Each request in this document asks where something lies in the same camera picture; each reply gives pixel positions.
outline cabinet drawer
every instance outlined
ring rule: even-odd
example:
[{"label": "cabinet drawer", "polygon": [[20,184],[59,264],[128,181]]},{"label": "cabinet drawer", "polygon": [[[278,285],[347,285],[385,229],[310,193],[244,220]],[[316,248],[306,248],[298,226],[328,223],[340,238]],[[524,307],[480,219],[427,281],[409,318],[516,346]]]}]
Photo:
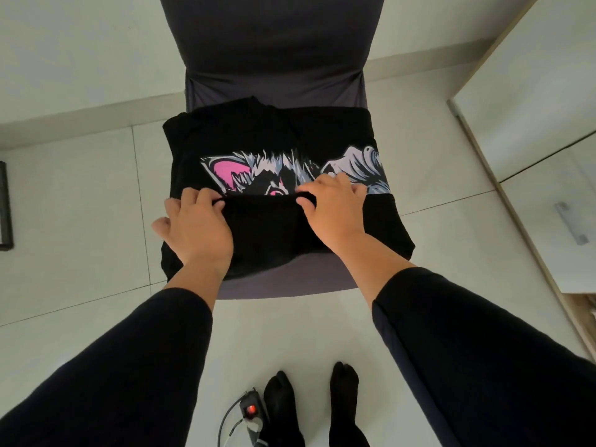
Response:
[{"label": "cabinet drawer", "polygon": [[563,293],[596,293],[596,135],[503,182],[502,187]]}]

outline folded black clothing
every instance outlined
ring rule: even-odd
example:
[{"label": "folded black clothing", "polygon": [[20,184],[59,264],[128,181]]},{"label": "folded black clothing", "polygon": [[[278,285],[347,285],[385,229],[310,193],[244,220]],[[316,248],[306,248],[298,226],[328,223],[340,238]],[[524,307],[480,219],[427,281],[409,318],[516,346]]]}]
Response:
[{"label": "folded black clothing", "polygon": [[[331,253],[296,204],[296,187],[321,173],[345,172],[368,187],[367,233],[409,259],[414,244],[399,219],[364,108],[279,110],[256,98],[205,106],[163,126],[172,150],[170,197],[185,187],[209,187],[226,201],[223,215],[234,237],[226,279],[242,278],[307,253]],[[310,194],[299,194],[315,198]],[[163,244],[168,280],[182,263]]]}]

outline hand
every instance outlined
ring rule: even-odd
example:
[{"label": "hand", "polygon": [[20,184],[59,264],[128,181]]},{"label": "hand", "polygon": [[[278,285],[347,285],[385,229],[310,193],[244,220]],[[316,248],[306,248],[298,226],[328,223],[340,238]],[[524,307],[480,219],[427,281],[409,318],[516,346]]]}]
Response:
[{"label": "hand", "polygon": [[201,259],[213,263],[223,278],[232,260],[234,243],[222,215],[225,202],[213,204],[220,198],[209,188],[201,191],[185,188],[181,199],[166,199],[168,217],[154,221],[151,226],[184,265]]},{"label": "hand", "polygon": [[304,210],[314,233],[335,254],[338,254],[342,243],[364,233],[362,206],[368,191],[365,185],[352,184],[342,172],[335,178],[321,174],[314,182],[305,183],[297,190],[317,197],[316,208],[303,197],[297,198],[296,202]]}]

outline black frame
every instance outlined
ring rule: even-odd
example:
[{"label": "black frame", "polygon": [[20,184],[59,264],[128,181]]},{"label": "black frame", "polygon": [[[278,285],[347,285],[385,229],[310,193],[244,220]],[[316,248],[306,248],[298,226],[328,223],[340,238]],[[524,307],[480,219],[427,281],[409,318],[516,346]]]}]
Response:
[{"label": "black frame", "polygon": [[14,248],[12,237],[12,220],[10,216],[10,199],[8,197],[8,174],[6,163],[0,161],[0,251]]}]

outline black sleeve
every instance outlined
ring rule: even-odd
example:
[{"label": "black sleeve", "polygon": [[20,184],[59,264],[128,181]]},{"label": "black sleeve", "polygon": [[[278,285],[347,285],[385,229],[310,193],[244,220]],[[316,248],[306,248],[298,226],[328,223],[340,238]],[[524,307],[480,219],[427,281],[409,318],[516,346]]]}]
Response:
[{"label": "black sleeve", "polygon": [[372,313],[443,446],[594,439],[594,364],[506,310],[411,268],[391,278]]},{"label": "black sleeve", "polygon": [[7,413],[0,445],[183,446],[211,328],[202,299],[162,290]]}]

